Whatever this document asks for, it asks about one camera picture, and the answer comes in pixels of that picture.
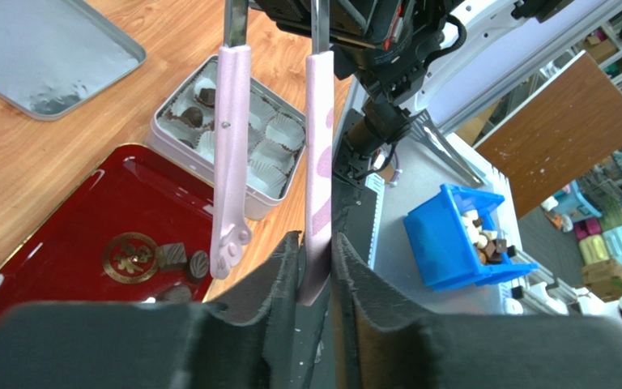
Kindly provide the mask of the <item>silver tin lid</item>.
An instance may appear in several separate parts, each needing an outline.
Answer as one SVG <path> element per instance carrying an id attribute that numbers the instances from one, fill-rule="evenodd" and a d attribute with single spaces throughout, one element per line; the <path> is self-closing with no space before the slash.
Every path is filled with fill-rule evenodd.
<path id="1" fill-rule="evenodd" d="M 0 97 L 31 118 L 65 116 L 146 59 L 85 1 L 0 1 Z"/>

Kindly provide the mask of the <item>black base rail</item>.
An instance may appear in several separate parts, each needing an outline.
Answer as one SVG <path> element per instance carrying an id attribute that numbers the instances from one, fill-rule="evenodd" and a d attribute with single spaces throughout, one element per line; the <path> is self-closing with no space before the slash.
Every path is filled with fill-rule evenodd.
<path id="1" fill-rule="evenodd" d="M 372 247 L 377 193 L 365 182 L 349 184 L 333 179 L 333 234 L 342 233 L 367 262 Z M 345 388 L 347 362 L 339 282 L 331 277 L 312 306 L 297 306 L 292 325 L 290 388 Z"/>

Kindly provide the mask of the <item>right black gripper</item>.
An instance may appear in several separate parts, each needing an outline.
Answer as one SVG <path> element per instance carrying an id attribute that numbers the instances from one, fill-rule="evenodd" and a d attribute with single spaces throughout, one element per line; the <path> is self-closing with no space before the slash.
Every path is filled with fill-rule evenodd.
<path id="1" fill-rule="evenodd" d="M 377 103 L 415 94 L 429 66 L 457 51 L 467 27 L 458 1 L 256 1 L 284 31 L 311 39 L 307 93 L 330 95 L 334 78 L 355 76 Z"/>

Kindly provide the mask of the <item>blue plastic bin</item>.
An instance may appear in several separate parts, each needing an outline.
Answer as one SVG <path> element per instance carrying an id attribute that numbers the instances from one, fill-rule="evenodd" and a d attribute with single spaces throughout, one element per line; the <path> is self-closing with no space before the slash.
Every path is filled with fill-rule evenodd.
<path id="1" fill-rule="evenodd" d="M 435 291 L 500 284 L 536 271 L 514 263 L 510 242 L 493 219 L 505 201 L 500 194 L 442 184 L 403 219 L 424 285 Z"/>

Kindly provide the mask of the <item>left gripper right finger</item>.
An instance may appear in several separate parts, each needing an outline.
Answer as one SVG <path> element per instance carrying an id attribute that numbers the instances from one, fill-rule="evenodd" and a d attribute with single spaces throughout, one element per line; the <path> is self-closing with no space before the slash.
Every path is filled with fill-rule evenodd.
<path id="1" fill-rule="evenodd" d="M 339 388 L 622 388 L 622 326 L 609 318 L 437 314 L 342 233 L 331 264 Z"/>

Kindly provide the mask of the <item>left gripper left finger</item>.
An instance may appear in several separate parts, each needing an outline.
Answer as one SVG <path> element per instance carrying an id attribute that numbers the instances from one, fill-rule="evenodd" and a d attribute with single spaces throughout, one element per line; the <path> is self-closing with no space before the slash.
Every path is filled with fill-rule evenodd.
<path id="1" fill-rule="evenodd" d="M 286 388 L 299 234 L 207 303 L 19 306 L 0 321 L 0 388 Z"/>

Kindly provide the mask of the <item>pink handled metal tongs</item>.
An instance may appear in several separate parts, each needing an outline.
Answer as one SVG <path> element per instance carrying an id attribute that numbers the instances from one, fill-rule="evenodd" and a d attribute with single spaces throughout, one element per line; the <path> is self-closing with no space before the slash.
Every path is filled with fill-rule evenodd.
<path id="1" fill-rule="evenodd" d="M 306 266 L 296 299 L 311 306 L 330 274 L 331 170 L 334 129 L 334 54 L 330 4 L 310 3 L 312 53 L 306 59 L 305 192 Z M 227 1 L 224 41 L 218 52 L 215 89 L 214 217 L 211 275 L 225 279 L 252 239 L 245 223 L 251 48 L 246 43 L 247 1 Z"/>

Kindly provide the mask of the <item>red lacquer tray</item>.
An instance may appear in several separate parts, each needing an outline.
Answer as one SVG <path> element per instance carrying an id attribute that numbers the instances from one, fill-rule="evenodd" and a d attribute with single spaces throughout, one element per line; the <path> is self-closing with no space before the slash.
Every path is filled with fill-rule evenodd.
<path id="1" fill-rule="evenodd" d="M 0 265 L 0 316 L 32 301 L 145 301 L 212 278 L 162 271 L 156 248 L 208 250 L 213 190 L 150 148 L 115 148 Z"/>

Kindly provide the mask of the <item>silver tin with paper cups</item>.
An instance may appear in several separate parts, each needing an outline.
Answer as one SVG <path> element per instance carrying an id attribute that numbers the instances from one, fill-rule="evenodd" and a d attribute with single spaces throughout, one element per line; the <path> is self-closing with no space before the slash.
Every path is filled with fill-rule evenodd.
<path id="1" fill-rule="evenodd" d="M 201 88 L 215 88 L 217 57 L 211 55 L 154 113 L 147 144 L 182 168 L 211 183 L 214 177 L 215 116 L 199 104 Z M 247 146 L 245 215 L 262 220 L 288 193 L 305 149 L 305 116 L 256 79 L 251 82 Z M 191 106 L 203 124 L 190 128 L 178 116 Z M 189 140 L 194 149 L 179 139 Z"/>

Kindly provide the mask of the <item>dark chocolate piece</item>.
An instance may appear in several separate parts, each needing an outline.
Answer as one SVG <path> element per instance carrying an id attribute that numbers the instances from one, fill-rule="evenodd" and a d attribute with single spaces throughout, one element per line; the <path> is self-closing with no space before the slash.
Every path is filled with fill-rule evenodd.
<path id="1" fill-rule="evenodd" d="M 186 303 L 192 301 L 192 293 L 187 285 L 178 284 L 161 293 L 157 300 L 170 303 Z"/>
<path id="2" fill-rule="evenodd" d="M 182 142 L 182 143 L 183 143 L 184 145 L 186 145 L 187 147 L 189 147 L 189 148 L 191 148 L 191 149 L 194 149 L 194 145 L 193 145 L 193 144 L 192 144 L 189 140 L 186 140 L 186 139 L 179 139 L 179 141 L 180 141 L 180 142 Z"/>
<path id="3" fill-rule="evenodd" d="M 187 263 L 186 279 L 191 284 L 202 282 L 210 271 L 210 259 L 204 250 L 193 253 Z"/>
<path id="4" fill-rule="evenodd" d="M 185 109 L 178 118 L 190 128 L 199 128 L 203 124 L 203 112 L 196 106 Z"/>
<path id="5" fill-rule="evenodd" d="M 155 255 L 160 271 L 181 271 L 188 262 L 181 242 L 158 246 Z"/>
<path id="6" fill-rule="evenodd" d="M 201 88 L 195 97 L 199 104 L 209 108 L 215 107 L 216 90 L 214 88 Z"/>

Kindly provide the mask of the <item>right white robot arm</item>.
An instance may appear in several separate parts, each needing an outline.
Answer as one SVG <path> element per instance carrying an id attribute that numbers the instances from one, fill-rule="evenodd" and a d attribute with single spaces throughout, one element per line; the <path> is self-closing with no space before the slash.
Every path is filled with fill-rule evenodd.
<path id="1" fill-rule="evenodd" d="M 307 187 L 331 187 L 333 148 L 322 106 L 334 79 L 367 93 L 360 123 L 367 156 L 402 139 L 430 106 L 456 113 L 506 71 L 527 67 L 542 47 L 597 21 L 609 1 L 257 1 L 277 27 L 312 41 L 307 61 Z"/>

